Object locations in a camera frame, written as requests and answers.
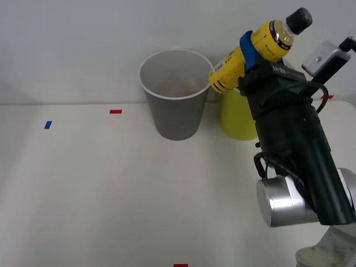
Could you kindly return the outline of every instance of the cable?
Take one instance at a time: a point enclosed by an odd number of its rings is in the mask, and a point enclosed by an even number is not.
[[[266,169],[265,169],[265,178],[268,179],[267,171],[268,171],[269,160],[266,161]]]
[[[284,91],[284,90],[287,90],[287,89],[290,89],[290,88],[293,88],[293,87],[298,87],[298,86],[301,86],[301,85],[307,85],[307,86],[311,86],[311,87],[314,87],[314,88],[319,88],[322,90],[323,92],[323,100],[322,100],[322,103],[320,104],[320,106],[318,107],[317,109],[317,113],[319,114],[323,108],[325,107],[325,105],[327,104],[328,102],[328,99],[329,99],[329,91],[328,89],[321,83],[317,83],[317,82],[313,82],[313,81],[309,81],[309,82],[295,82],[291,85],[288,85],[288,86],[285,86],[285,87],[282,87],[280,89],[278,89],[277,91],[274,91],[274,92],[270,92],[261,102],[261,107],[264,107],[266,105],[266,102],[268,101],[268,98],[271,97],[272,95],[275,95],[276,93],[279,93],[281,91]]]
[[[293,171],[291,171],[291,168],[289,166],[286,166],[283,163],[281,163],[275,159],[272,159],[267,154],[260,152],[254,156],[254,162],[255,162],[257,171],[262,179],[266,178],[266,173],[261,165],[260,159],[264,159],[265,161],[268,161],[269,164],[272,163],[272,165],[277,166],[278,168],[283,170],[285,173],[287,173],[289,176],[291,176],[294,180],[298,180],[304,185],[304,182],[302,181],[302,179],[298,175],[296,175]]]
[[[309,85],[313,86],[313,87],[318,87],[319,89],[321,89],[323,91],[323,100],[322,103],[320,104],[320,106],[317,109],[317,114],[319,114],[323,108],[325,107],[325,105],[328,102],[329,99],[329,91],[328,89],[321,83],[317,83],[317,82],[308,82]]]

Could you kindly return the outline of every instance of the yellow cup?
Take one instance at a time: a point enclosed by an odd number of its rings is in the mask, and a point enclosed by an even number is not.
[[[237,89],[222,96],[220,126],[227,135],[237,140],[257,138],[247,98],[241,96]]]

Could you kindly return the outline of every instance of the black bottle cap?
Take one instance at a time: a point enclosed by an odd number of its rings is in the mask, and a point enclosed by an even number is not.
[[[298,35],[303,30],[312,25],[313,19],[309,11],[306,10],[304,7],[301,7],[292,15],[288,16],[286,22],[290,30],[294,34]]]

